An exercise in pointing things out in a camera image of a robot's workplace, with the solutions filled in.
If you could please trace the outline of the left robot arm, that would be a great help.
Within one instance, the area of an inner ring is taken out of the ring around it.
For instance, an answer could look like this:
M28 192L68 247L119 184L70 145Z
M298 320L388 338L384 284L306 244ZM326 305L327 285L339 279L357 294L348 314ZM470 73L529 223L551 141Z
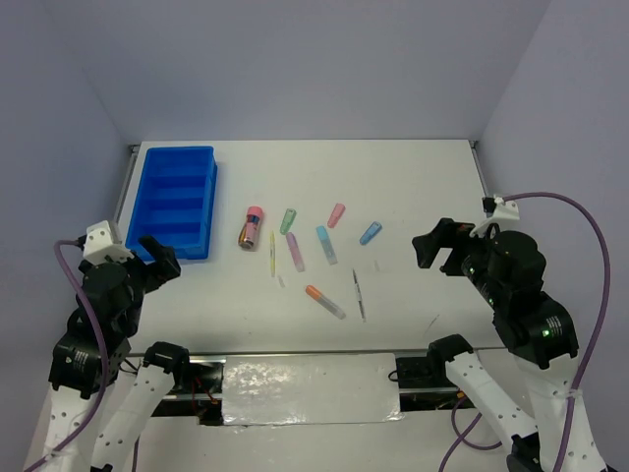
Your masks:
M141 433L163 396L191 383L188 349L157 341L145 351L121 406L107 422L101 420L101 408L138 331L145 296L181 274L173 248L149 235L140 244L151 263L116 243L104 229L54 245L77 307L52 352L48 430L32 471L121 470L128 458L136 457ZM81 278L63 257L66 245L84 252Z

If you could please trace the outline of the thin yellow pen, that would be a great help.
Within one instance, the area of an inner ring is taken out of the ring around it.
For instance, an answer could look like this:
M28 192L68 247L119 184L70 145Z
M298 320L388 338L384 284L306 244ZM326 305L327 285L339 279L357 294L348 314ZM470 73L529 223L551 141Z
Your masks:
M269 264L270 264L270 275L271 277L275 277L276 274L276 246L275 246L275 236L274 231L271 231L269 235Z

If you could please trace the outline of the thin black white pen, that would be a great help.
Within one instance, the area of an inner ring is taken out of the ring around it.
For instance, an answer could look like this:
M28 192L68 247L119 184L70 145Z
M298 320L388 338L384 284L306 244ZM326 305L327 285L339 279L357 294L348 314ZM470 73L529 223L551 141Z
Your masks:
M352 276L353 276L353 283L354 283L354 288L355 288L355 292L356 292L356 298L357 298L357 303L358 303L358 307L359 307L359 313L361 316L361 320L363 323L367 322L367 317L366 317L366 312L365 312L365 306L364 306L364 300L363 300L363 296L362 296L362 291L361 291L361 287L360 287L360 283L358 280L358 276L356 271L352 268Z

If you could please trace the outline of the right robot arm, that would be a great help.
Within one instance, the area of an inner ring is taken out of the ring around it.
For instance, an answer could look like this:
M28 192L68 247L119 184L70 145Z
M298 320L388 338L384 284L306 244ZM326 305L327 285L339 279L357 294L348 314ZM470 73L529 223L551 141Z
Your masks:
M533 412L522 412L460 334L429 345L429 377L466 394L498 435L508 470L604 471L573 384L581 359L573 321L543 292L545 257L530 236L499 231L496 224L489 229L492 237L479 237L472 224L442 218L412 244L421 268L431 267L440 250L450 250L441 272L467 277L492 308L492 324L515 360Z

